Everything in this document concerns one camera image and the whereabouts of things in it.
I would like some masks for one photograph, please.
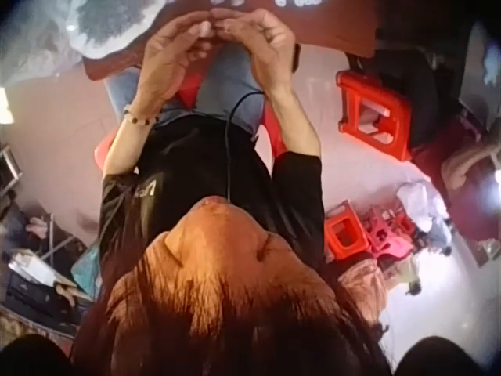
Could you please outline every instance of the black shirt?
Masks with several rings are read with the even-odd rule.
[[[179,118],[150,134],[139,159],[139,174],[105,177],[101,257],[124,226],[130,205],[125,195],[133,195],[136,204],[139,201],[147,243],[172,229],[200,199],[226,196],[224,131],[224,121],[211,117]],[[250,213],[266,230],[284,237],[303,262],[317,268],[323,261],[320,159],[286,152],[276,159],[270,176],[251,136],[235,125],[229,130],[229,149],[232,204]]]

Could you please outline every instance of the floor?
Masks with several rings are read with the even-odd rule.
[[[333,83],[347,69],[341,52],[306,45],[294,86],[322,140],[323,200],[326,210],[345,199],[363,212],[371,203],[392,197],[403,182],[422,179],[410,163],[398,163],[337,131],[341,93]],[[55,215],[65,230],[90,244],[96,234],[84,222],[99,214],[100,171],[93,150],[117,126],[101,82],[91,82],[82,67],[24,82],[7,90],[16,124],[5,126],[2,142],[9,143],[23,169],[25,205],[37,201]],[[261,138],[258,152],[269,163]],[[382,341],[392,361],[426,335],[439,334],[462,345],[486,364],[501,344],[499,333],[499,262],[478,269],[463,241],[456,239],[450,258],[420,258],[423,293],[390,293],[384,322],[390,331]]]

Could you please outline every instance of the wrist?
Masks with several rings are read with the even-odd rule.
[[[291,85],[283,85],[266,93],[272,105],[284,105],[294,100],[295,94]]]
[[[136,95],[132,100],[129,111],[138,119],[150,119],[160,113],[163,103],[158,99],[150,99]]]

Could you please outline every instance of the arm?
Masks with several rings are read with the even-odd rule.
[[[209,12],[180,16],[162,27],[146,43],[137,93],[129,112],[134,118],[156,117],[163,104],[178,91],[186,68],[207,56],[209,42],[199,41],[202,24]],[[205,31],[204,37],[210,37]],[[137,125],[123,120],[104,162],[103,174],[132,172],[138,163],[152,125]]]
[[[320,157],[320,140],[294,91],[286,89],[270,98],[289,151]]]
[[[466,174],[477,162],[499,152],[497,143],[476,143],[455,152],[442,164],[442,179],[447,191],[453,193],[466,182]]]
[[[272,104],[282,140],[289,151],[320,156],[320,142],[292,89],[296,38],[292,30],[264,9],[242,13],[213,9],[218,36],[241,42],[252,55],[252,71]]]
[[[148,118],[134,103],[131,113],[137,118]],[[152,127],[132,124],[124,119],[104,161],[103,176],[133,172]]]

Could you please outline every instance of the logo on shirt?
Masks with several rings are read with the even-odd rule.
[[[155,188],[157,188],[156,179],[152,180],[145,188],[142,188],[141,190],[136,190],[136,192],[134,193],[134,197],[143,198],[146,196],[154,196]]]

